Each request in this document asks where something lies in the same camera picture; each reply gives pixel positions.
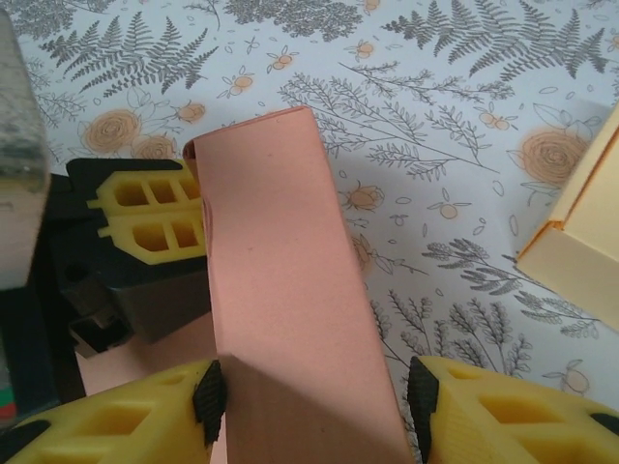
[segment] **fern leaf print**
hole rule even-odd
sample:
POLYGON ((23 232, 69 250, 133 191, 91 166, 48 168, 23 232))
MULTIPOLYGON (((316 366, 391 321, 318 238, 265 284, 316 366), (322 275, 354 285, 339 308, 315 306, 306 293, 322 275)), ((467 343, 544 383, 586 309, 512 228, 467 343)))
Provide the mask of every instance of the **fern leaf print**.
POLYGON ((580 19, 572 10, 569 21, 561 29, 547 14, 519 0, 522 18, 516 18, 506 7, 491 0, 475 0, 475 10, 460 0, 452 1, 452 15, 444 14, 431 2, 424 17, 413 11, 409 18, 400 16, 383 28, 402 34, 405 40, 417 41, 419 48, 434 43, 434 55, 448 52, 452 65, 469 55, 476 56, 469 75, 501 65, 501 79, 511 81, 527 71, 563 67, 576 78, 578 69, 590 63, 604 73, 608 62, 602 56, 604 28, 588 38, 580 36, 580 19))
POLYGON ((104 87, 103 96, 110 97, 144 84, 160 83, 162 94, 171 85, 185 79, 190 89, 202 78, 201 70, 218 49, 198 53, 208 30, 181 46, 182 36, 172 20, 165 19, 165 29, 156 39, 142 12, 136 13, 123 33, 120 17, 114 17, 102 33, 96 21, 82 37, 73 31, 68 38, 60 36, 41 45, 50 58, 57 58, 56 67, 64 69, 71 81, 82 81, 81 92, 104 87))

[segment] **floral patterned paper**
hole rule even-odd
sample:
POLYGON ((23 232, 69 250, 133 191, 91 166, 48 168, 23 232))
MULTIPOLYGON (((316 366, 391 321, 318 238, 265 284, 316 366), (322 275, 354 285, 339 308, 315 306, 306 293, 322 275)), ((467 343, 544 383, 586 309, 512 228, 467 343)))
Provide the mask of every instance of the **floral patterned paper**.
POLYGON ((56 172, 313 109, 411 430, 413 355, 619 408, 617 333, 515 267, 619 97, 616 0, 0 6, 56 172))

